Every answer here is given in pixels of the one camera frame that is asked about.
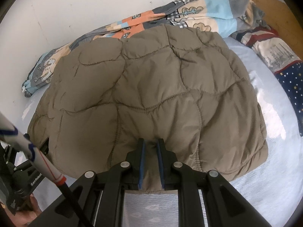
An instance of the black bracket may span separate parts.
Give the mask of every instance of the black bracket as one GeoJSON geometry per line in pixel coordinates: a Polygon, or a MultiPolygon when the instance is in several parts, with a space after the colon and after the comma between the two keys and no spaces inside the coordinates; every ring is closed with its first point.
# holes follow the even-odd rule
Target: black bracket
{"type": "MultiPolygon", "coordinates": [[[[71,187],[87,219],[95,227],[121,227],[125,190],[142,189],[145,143],[109,171],[86,172],[71,187]]],[[[164,190],[178,190],[179,227],[204,227],[199,190],[209,227],[270,227],[269,223],[217,171],[193,170],[157,143],[159,173],[164,190]]],[[[30,227],[83,227],[69,202],[60,196],[30,227]]]]}

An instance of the pillow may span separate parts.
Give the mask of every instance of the pillow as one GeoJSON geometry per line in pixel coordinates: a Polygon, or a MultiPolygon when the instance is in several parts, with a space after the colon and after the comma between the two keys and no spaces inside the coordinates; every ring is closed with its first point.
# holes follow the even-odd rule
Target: pillow
{"type": "Polygon", "coordinates": [[[278,79],[296,112],[303,136],[303,63],[300,58],[271,27],[259,26],[235,32],[231,37],[251,48],[278,79]]]}

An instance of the human hand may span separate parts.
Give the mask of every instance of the human hand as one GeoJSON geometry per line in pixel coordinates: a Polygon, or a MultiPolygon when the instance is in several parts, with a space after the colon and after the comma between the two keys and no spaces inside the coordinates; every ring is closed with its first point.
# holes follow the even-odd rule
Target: human hand
{"type": "Polygon", "coordinates": [[[33,207],[33,211],[18,211],[14,216],[7,208],[5,208],[7,216],[9,216],[10,220],[16,227],[27,227],[28,223],[32,222],[36,217],[38,217],[42,213],[39,208],[37,199],[34,197],[33,194],[31,194],[30,200],[33,207]]]}

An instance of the metal screw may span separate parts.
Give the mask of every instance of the metal screw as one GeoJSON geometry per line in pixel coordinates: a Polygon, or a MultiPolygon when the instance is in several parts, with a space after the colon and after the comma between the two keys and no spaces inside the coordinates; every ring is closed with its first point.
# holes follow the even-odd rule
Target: metal screw
{"type": "Polygon", "coordinates": [[[127,168],[129,167],[130,163],[128,161],[123,161],[121,162],[120,166],[123,167],[123,168],[127,168]]]}
{"type": "Polygon", "coordinates": [[[219,175],[219,173],[218,173],[217,171],[215,171],[215,170],[211,170],[211,171],[209,172],[209,175],[210,175],[211,177],[217,177],[217,176],[219,175]]]}
{"type": "Polygon", "coordinates": [[[86,178],[91,178],[91,177],[94,176],[94,172],[89,171],[89,172],[86,172],[84,175],[85,175],[86,178]]]}
{"type": "Polygon", "coordinates": [[[176,161],[176,162],[174,163],[174,167],[176,167],[176,168],[180,168],[180,167],[182,167],[182,166],[183,166],[182,162],[176,161]]]}

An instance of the brown puffer jacket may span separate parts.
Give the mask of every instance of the brown puffer jacket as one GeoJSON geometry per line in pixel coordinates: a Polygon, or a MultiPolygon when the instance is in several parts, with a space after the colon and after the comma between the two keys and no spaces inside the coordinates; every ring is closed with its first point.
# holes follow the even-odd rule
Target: brown puffer jacket
{"type": "Polygon", "coordinates": [[[156,139],[195,170],[233,180],[266,161],[248,73],[217,33],[161,25],[63,57],[28,128],[63,173],[108,170],[146,140],[143,189],[161,189],[156,139]]]}

